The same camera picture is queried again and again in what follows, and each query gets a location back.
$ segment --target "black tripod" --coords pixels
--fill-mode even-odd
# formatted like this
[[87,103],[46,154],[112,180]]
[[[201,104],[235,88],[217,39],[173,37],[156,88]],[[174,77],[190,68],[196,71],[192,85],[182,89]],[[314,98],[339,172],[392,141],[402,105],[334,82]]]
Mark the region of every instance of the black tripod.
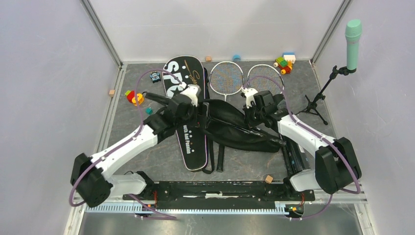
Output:
[[299,111],[297,114],[299,113],[306,113],[306,114],[313,114],[313,115],[317,115],[319,116],[323,123],[325,125],[328,125],[328,122],[326,120],[324,120],[324,118],[321,116],[321,114],[319,113],[319,111],[317,111],[317,101],[324,100],[325,99],[325,95],[323,95],[324,90],[327,88],[327,86],[330,84],[330,82],[332,80],[334,80],[338,74],[347,76],[349,75],[349,73],[354,73],[356,72],[356,69],[353,70],[349,70],[347,67],[341,67],[340,69],[337,70],[337,65],[333,67],[333,70],[330,74],[330,79],[327,81],[327,83],[324,85],[324,87],[322,88],[322,90],[316,95],[316,97],[314,97],[313,102],[310,101],[310,99],[307,97],[307,95],[305,95],[305,98],[308,101],[307,107],[301,111]]

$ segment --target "toy vehicle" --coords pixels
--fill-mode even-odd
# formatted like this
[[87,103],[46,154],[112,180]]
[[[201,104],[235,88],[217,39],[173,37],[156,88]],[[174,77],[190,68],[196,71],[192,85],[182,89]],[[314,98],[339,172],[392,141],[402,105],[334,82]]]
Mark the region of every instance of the toy vehicle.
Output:
[[150,78],[151,78],[151,81],[153,83],[156,83],[156,82],[160,82],[161,81],[161,79],[160,79],[160,73],[157,72],[157,71],[151,72]]

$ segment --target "microphone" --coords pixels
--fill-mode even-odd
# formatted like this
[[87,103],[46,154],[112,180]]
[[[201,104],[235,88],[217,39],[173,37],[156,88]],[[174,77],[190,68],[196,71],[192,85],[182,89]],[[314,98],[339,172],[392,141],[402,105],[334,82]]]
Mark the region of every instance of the microphone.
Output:
[[353,73],[357,68],[357,58],[359,57],[359,39],[362,35],[362,24],[360,20],[351,20],[346,26],[347,41],[347,69]]

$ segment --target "building block toy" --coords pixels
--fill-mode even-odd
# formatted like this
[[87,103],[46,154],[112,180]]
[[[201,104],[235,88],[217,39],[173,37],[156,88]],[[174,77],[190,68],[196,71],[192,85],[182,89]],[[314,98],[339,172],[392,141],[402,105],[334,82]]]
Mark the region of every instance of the building block toy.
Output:
[[273,178],[270,175],[267,175],[267,178],[265,178],[265,182],[270,184],[272,182]]
[[146,109],[145,109],[145,112],[146,112],[148,115],[151,115],[151,114],[153,113],[153,110],[152,110],[150,107],[148,107],[148,108],[146,108]]
[[161,78],[160,78],[160,73],[159,73],[159,72],[157,72],[157,71],[153,71],[153,72],[151,72],[151,73],[150,73],[150,78],[151,78],[151,81],[152,81],[153,83],[156,83],[156,82],[160,82],[160,81],[161,81]]
[[282,67],[285,67],[288,65],[288,62],[286,60],[284,60],[284,58],[282,57],[278,57],[275,62],[277,62],[279,65],[281,65]]
[[234,56],[232,57],[232,61],[234,61],[234,62],[239,62],[239,61],[241,61],[241,57],[240,57],[239,55],[234,55]]
[[281,69],[281,74],[291,73],[291,70],[293,70],[293,67],[291,66],[285,66]]
[[114,94],[115,94],[115,90],[110,90],[110,92],[108,93],[110,97],[114,97]]
[[291,61],[291,63],[293,64],[296,62],[296,56],[294,52],[284,52],[282,54],[282,57],[284,58],[284,60]]
[[134,98],[135,94],[136,93],[134,91],[127,91],[125,93],[125,95],[127,96],[128,102],[133,103],[133,98]]
[[[140,93],[137,94],[137,100],[138,100],[139,105],[144,101],[144,97],[142,96],[142,94],[140,94]],[[135,97],[131,101],[134,104],[134,106],[137,106],[137,102],[136,102]]]

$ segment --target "white wall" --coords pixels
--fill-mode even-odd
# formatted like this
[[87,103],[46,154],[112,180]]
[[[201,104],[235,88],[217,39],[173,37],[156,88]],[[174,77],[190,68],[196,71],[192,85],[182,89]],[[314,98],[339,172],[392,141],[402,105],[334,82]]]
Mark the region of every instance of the white wall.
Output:
[[117,67],[77,0],[1,1],[0,30],[0,233],[59,235]]
[[310,59],[341,0],[90,0],[123,61]]
[[345,27],[361,19],[357,72],[338,76],[326,103],[339,136],[351,139],[380,235],[413,234],[415,223],[415,2],[353,1],[317,61],[322,84],[346,65]]

